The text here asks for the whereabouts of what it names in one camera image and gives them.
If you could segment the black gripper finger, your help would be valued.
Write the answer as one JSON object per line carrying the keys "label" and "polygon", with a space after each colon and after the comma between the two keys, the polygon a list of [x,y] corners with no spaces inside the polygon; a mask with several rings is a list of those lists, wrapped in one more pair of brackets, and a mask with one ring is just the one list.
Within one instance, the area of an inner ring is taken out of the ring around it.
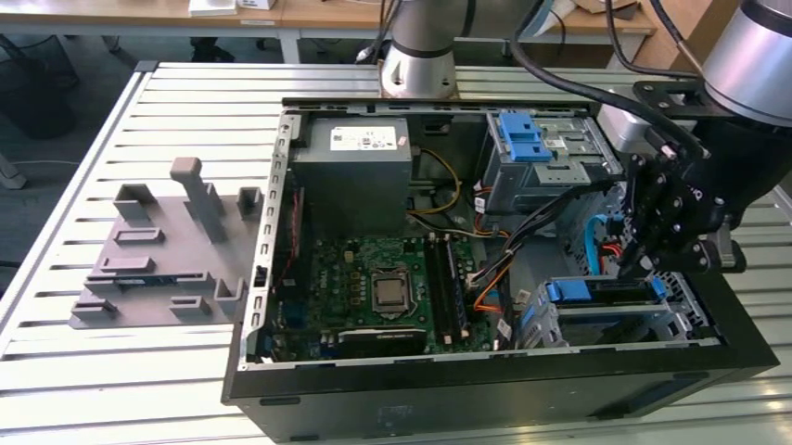
{"label": "black gripper finger", "polygon": [[671,191],[671,170],[657,158],[631,155],[626,170],[626,192],[622,199],[622,213],[629,242],[618,263],[619,276],[645,276],[651,269],[653,257],[667,235],[667,203]]}
{"label": "black gripper finger", "polygon": [[629,243],[629,278],[645,277],[649,273],[703,273],[713,268],[713,243],[697,239],[681,248],[631,240]]}

